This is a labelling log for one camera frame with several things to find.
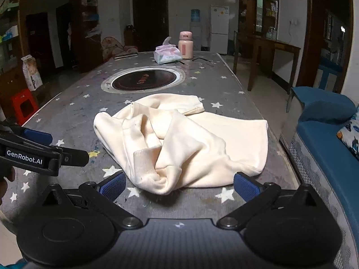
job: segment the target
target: plastic stool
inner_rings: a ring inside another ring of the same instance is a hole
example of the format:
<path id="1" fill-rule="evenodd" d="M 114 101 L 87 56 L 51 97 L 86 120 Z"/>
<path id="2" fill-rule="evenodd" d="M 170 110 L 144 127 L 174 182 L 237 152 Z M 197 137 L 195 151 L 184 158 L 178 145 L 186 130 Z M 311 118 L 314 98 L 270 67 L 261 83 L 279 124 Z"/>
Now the plastic stool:
<path id="1" fill-rule="evenodd" d="M 17 123 L 21 126 L 39 110 L 29 89 L 24 89 L 12 96 L 11 101 L 15 110 Z"/>

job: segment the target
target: cream-colored garment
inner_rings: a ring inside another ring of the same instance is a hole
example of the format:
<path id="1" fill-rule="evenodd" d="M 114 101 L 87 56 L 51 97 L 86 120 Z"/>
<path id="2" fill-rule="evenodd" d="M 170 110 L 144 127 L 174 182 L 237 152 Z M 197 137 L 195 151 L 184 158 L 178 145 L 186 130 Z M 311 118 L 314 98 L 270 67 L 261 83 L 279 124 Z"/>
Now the cream-colored garment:
<path id="1" fill-rule="evenodd" d="M 161 195 L 232 184 L 238 171 L 259 174 L 267 159 L 267 128 L 266 120 L 204 112 L 197 96 L 168 93 L 94 120 L 96 135 L 131 182 Z"/>

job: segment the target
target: sofa armrest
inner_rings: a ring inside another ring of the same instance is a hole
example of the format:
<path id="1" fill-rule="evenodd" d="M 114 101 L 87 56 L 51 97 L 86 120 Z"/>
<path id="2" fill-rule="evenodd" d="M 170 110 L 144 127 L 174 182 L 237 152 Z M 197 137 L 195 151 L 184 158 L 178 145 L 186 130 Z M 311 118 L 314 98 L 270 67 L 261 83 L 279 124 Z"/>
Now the sofa armrest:
<path id="1" fill-rule="evenodd" d="M 355 104 L 346 96 L 311 87 L 294 87 L 295 96 L 303 107 L 299 121 L 320 121 L 341 124 L 356 112 Z"/>

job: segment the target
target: human hand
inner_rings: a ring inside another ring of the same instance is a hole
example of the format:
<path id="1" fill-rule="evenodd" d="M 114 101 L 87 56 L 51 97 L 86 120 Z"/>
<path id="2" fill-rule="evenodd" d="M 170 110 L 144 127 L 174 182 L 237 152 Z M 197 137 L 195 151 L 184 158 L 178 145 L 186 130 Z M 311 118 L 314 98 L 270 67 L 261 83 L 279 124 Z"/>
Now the human hand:
<path id="1" fill-rule="evenodd" d="M 11 173 L 9 176 L 7 176 L 8 180 L 10 182 L 13 182 L 15 180 L 15 169 L 14 167 L 11 167 Z M 8 183 L 3 178 L 0 180 L 0 205 L 2 204 L 2 198 L 4 197 L 6 190 L 8 189 Z"/>

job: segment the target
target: refrigerator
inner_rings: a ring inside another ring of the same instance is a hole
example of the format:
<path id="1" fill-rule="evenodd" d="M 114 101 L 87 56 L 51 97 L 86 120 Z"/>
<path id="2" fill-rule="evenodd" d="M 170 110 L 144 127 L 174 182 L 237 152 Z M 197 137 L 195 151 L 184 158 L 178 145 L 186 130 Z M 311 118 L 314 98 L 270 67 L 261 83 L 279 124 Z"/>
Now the refrigerator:
<path id="1" fill-rule="evenodd" d="M 229 7 L 211 6 L 210 25 L 209 50 L 214 53 L 227 54 Z"/>

